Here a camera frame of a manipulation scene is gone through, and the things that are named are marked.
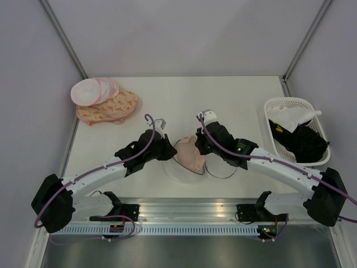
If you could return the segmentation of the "right aluminium frame post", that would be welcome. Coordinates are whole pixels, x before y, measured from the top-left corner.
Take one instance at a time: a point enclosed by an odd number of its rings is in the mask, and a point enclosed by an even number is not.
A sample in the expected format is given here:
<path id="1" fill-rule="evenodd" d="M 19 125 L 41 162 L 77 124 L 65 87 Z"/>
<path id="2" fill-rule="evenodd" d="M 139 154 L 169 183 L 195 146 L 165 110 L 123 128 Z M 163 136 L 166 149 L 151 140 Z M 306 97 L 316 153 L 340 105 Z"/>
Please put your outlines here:
<path id="1" fill-rule="evenodd" d="M 301 43 L 298 46 L 296 53 L 294 54 L 292 60 L 290 61 L 287 70 L 282 75 L 282 80 L 284 83 L 287 83 L 288 79 L 292 75 L 296 65 L 298 64 L 300 58 L 302 57 L 303 53 L 305 52 L 306 48 L 308 47 L 310 41 L 312 40 L 314 34 L 316 33 L 318 27 L 321 25 L 324 17 L 328 13 L 331 5 L 334 3 L 334 0 L 324 0 L 322 1 L 322 5 L 320 6 L 319 10 L 317 11 L 314 19 L 312 20 L 306 34 L 304 35 Z"/>

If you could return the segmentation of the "aluminium frame post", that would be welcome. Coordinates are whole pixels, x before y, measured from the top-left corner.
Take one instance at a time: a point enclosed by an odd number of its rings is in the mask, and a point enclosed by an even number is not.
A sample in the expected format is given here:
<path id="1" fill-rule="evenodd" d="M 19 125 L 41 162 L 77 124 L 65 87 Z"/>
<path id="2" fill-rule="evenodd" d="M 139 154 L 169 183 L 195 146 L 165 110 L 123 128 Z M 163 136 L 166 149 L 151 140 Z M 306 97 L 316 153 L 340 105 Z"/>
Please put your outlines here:
<path id="1" fill-rule="evenodd" d="M 303 53 L 305 52 L 306 48 L 308 47 L 310 41 L 312 40 L 314 34 L 316 33 L 318 27 L 321 25 L 324 17 L 328 13 L 331 5 L 334 3 L 334 0 L 324 0 L 322 1 L 322 5 L 320 6 L 319 10 L 317 11 L 314 19 L 312 20 L 306 34 L 304 35 L 301 43 L 298 46 L 296 53 L 294 54 L 292 60 L 290 61 L 287 70 L 282 75 L 282 80 L 284 83 L 287 83 L 288 79 L 292 75 L 296 65 L 298 64 L 300 58 L 302 57 Z"/>
<path id="2" fill-rule="evenodd" d="M 87 75 L 83 65 L 81 64 L 69 38 L 67 37 L 67 34 L 65 33 L 59 19 L 57 18 L 54 10 L 52 9 L 50 2 L 48 0 L 38 0 L 38 3 L 41 6 L 41 8 L 43 9 L 48 20 L 50 21 L 52 27 L 54 28 L 58 38 L 60 39 L 64 49 L 66 50 L 71 61 L 75 65 L 80 76 L 83 79 L 87 79 L 88 75 Z"/>

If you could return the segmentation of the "white cloth in basket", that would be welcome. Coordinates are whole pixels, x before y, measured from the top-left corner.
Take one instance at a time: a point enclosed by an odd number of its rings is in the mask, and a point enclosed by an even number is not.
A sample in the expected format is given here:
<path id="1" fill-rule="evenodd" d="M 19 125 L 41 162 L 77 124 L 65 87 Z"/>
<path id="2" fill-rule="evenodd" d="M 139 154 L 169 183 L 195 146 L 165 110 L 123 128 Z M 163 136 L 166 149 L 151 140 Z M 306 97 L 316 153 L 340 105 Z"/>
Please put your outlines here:
<path id="1" fill-rule="evenodd" d="M 303 107 L 273 107 L 267 110 L 268 119 L 290 133 L 293 133 L 298 126 L 308 123 L 321 114 L 321 111 Z"/>

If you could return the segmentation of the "pink-rimmed white mesh bag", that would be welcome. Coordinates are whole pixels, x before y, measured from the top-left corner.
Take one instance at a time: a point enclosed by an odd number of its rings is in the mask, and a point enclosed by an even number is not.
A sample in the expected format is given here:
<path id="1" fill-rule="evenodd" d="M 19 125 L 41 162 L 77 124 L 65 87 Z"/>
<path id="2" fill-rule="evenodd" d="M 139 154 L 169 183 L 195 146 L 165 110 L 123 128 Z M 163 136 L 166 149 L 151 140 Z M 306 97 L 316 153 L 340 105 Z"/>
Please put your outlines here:
<path id="1" fill-rule="evenodd" d="M 104 103 L 119 93 L 118 83 L 110 77 L 88 78 L 75 84 L 70 92 L 77 106 L 89 107 Z"/>

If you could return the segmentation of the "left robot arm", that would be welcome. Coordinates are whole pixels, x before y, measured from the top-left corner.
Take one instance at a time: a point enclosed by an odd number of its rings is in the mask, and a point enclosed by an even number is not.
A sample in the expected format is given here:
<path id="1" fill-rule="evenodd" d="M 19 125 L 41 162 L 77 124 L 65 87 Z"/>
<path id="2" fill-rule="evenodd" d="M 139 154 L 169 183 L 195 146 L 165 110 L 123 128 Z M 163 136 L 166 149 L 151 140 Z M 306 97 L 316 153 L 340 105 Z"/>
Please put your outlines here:
<path id="1" fill-rule="evenodd" d="M 72 220 L 75 202 L 89 192 L 142 170 L 152 160 L 167 161 L 176 154 L 177 150 L 166 134 L 146 130 L 137 141 L 129 143 L 102 165 L 83 174 L 64 178 L 56 174 L 47 176 L 31 202 L 37 215 L 34 227 L 43 227 L 48 233 L 61 230 Z"/>

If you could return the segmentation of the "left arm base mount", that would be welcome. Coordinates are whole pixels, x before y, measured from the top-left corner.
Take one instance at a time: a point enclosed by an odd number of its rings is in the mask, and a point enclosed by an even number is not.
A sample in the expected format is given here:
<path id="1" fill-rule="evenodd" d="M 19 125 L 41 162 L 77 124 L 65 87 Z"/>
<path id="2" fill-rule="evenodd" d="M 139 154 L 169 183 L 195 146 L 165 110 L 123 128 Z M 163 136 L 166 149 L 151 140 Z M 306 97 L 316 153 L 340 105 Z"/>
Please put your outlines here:
<path id="1" fill-rule="evenodd" d="M 139 204 L 122 204 L 121 208 L 114 207 L 107 216 L 91 216 L 89 218 L 92 222 L 129 222 L 126 216 L 133 220 L 138 221 Z"/>

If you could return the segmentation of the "white mesh laundry bag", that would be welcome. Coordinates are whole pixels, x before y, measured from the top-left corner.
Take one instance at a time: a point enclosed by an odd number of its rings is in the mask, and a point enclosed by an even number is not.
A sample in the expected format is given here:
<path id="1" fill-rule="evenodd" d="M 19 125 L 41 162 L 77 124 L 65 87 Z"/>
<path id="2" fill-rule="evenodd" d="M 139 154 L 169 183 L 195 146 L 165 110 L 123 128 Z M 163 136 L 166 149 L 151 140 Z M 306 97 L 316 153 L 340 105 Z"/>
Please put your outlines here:
<path id="1" fill-rule="evenodd" d="M 163 164 L 170 178 L 184 184 L 201 182 L 209 176 L 216 179 L 232 177 L 237 168 L 230 166 L 215 154 L 201 155 L 195 146 L 196 136 L 176 141 L 177 154 Z"/>

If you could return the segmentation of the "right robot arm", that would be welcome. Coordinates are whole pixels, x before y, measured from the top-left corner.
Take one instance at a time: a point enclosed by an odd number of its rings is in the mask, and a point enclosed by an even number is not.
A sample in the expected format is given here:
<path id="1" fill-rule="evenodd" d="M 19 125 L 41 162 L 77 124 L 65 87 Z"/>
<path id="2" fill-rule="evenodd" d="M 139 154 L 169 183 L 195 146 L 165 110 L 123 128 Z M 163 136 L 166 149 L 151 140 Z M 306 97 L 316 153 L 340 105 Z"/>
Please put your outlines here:
<path id="1" fill-rule="evenodd" d="M 275 179 L 297 191 L 296 194 L 263 192 L 254 207 L 258 219 L 273 215 L 306 214 L 317 223 L 333 227 L 349 198 L 339 172 L 304 167 L 270 154 L 256 143 L 234 138 L 219 122 L 202 123 L 195 146 L 202 155 L 214 154 L 234 168 L 253 171 Z"/>

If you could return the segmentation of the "peach pink bra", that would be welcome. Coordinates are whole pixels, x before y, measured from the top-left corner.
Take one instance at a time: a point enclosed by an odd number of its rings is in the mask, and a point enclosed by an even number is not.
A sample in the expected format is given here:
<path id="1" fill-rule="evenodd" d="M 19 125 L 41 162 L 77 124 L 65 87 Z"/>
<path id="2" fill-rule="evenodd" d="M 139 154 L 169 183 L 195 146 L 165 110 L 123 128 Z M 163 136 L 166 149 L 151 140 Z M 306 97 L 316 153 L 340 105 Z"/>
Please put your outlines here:
<path id="1" fill-rule="evenodd" d="M 200 155 L 195 147 L 196 136 L 187 136 L 177 142 L 175 148 L 177 150 L 177 162 L 184 168 L 193 173 L 201 174 L 204 172 L 204 164 L 206 158 Z"/>

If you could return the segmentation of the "left aluminium frame post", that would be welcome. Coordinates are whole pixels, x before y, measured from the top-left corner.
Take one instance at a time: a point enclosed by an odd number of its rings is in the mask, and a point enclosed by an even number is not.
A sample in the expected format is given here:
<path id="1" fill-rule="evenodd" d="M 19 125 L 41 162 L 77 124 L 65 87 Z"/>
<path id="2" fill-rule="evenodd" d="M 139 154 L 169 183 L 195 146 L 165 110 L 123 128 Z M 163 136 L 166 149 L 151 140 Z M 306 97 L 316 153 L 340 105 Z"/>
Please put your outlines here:
<path id="1" fill-rule="evenodd" d="M 81 64 L 69 38 L 67 37 L 67 34 L 65 33 L 59 19 L 57 18 L 54 10 L 52 9 L 50 2 L 48 0 L 38 0 L 38 3 L 41 6 L 41 8 L 43 9 L 48 20 L 50 21 L 52 27 L 54 28 L 58 38 L 60 39 L 64 49 L 66 50 L 71 61 L 75 65 L 80 76 L 83 79 L 87 79 L 88 75 L 87 75 L 83 65 Z"/>

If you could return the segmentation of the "orange floral laundry bag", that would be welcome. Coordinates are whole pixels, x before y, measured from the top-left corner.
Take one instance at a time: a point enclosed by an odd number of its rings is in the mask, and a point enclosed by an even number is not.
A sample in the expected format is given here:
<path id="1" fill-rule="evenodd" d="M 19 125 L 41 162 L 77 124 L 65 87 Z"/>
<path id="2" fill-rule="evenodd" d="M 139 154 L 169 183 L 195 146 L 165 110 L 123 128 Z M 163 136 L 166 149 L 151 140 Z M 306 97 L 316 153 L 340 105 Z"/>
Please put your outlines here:
<path id="1" fill-rule="evenodd" d="M 131 91 L 120 89 L 115 97 L 103 103 L 89 107 L 77 106 L 76 115 L 79 120 L 89 126 L 104 122 L 119 125 L 135 112 L 138 104 L 138 95 Z"/>

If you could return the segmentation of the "aluminium rail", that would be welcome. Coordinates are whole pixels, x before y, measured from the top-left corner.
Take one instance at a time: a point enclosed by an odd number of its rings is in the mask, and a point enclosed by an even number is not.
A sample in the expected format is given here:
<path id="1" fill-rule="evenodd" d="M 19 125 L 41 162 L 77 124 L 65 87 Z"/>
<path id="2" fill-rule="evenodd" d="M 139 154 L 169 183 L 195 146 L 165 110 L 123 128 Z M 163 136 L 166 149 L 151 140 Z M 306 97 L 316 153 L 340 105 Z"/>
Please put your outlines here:
<path id="1" fill-rule="evenodd" d="M 79 201 L 80 211 L 74 212 L 70 223 L 88 223 L 91 216 L 107 215 L 104 211 L 110 204 L 104 204 L 104 197 L 91 197 L 98 205 L 89 208 L 93 201 L 85 197 Z M 148 224 L 228 224 L 236 222 L 237 205 L 255 204 L 257 199 L 252 198 L 119 198 L 123 207 L 131 205 L 134 212 L 125 212 L 132 220 Z M 314 224 L 307 213 L 283 212 L 289 214 L 289 222 L 298 224 Z"/>

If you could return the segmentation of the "white plastic basket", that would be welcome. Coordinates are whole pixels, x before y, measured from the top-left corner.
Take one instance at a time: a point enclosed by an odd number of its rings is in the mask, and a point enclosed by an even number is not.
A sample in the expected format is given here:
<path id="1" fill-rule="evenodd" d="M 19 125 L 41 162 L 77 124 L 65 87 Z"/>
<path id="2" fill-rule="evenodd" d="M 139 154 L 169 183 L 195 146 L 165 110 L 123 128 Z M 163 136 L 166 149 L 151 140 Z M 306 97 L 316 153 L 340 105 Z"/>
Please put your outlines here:
<path id="1" fill-rule="evenodd" d="M 285 147 L 283 145 L 281 145 L 278 141 L 276 141 L 273 138 L 272 135 L 272 131 L 270 129 L 269 126 L 269 122 L 268 122 L 268 112 L 271 111 L 272 109 L 275 108 L 292 108 L 292 107 L 302 107 L 302 108 L 306 108 L 309 109 L 313 112 L 315 112 L 314 107 L 312 106 L 312 104 L 310 102 L 308 102 L 307 100 L 304 100 L 302 98 L 295 98 L 295 97 L 282 97 L 282 98 L 271 98 L 269 100 L 267 100 L 264 104 L 264 116 L 266 119 L 266 124 L 268 127 L 268 133 L 269 133 L 269 137 L 271 139 L 271 143 L 273 145 L 273 149 L 276 153 L 276 155 L 280 156 L 281 158 L 291 161 L 291 162 L 296 162 L 296 159 L 293 155 L 292 152 L 289 152 L 288 150 L 285 149 Z M 311 120 L 311 122 L 309 124 L 307 124 L 307 126 L 311 129 L 313 129 L 315 132 L 319 133 L 320 137 L 322 137 L 325 141 L 327 141 L 325 132 L 321 126 L 320 120 L 315 117 Z M 330 151 L 330 147 L 328 146 L 326 151 L 324 152 L 322 158 L 319 161 L 315 161 L 315 162 L 308 162 L 308 163 L 298 163 L 302 166 L 320 166 L 320 165 L 324 165 L 326 164 L 331 156 L 331 151 Z"/>

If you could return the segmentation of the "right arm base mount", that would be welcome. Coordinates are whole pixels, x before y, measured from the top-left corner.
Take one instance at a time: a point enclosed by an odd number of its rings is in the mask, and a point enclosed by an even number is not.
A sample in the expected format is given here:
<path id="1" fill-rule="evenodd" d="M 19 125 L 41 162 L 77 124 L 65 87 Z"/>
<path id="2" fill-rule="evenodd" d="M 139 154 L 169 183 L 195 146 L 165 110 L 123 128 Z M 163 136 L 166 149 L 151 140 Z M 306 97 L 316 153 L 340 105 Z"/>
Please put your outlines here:
<path id="1" fill-rule="evenodd" d="M 236 208 L 235 218 L 240 223 L 252 224 L 264 221 L 262 210 L 254 204 L 237 204 Z"/>

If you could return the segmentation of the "black garment in basket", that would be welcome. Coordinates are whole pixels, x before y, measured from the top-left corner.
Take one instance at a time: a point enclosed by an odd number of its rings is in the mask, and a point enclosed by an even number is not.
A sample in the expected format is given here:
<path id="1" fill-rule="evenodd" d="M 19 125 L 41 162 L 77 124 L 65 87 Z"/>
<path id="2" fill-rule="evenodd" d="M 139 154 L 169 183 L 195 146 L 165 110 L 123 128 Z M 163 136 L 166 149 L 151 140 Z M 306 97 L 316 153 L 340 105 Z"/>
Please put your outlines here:
<path id="1" fill-rule="evenodd" d="M 320 161 L 330 144 L 308 126 L 310 121 L 297 126 L 292 133 L 271 120 L 268 122 L 273 138 L 293 153 L 299 163 Z"/>

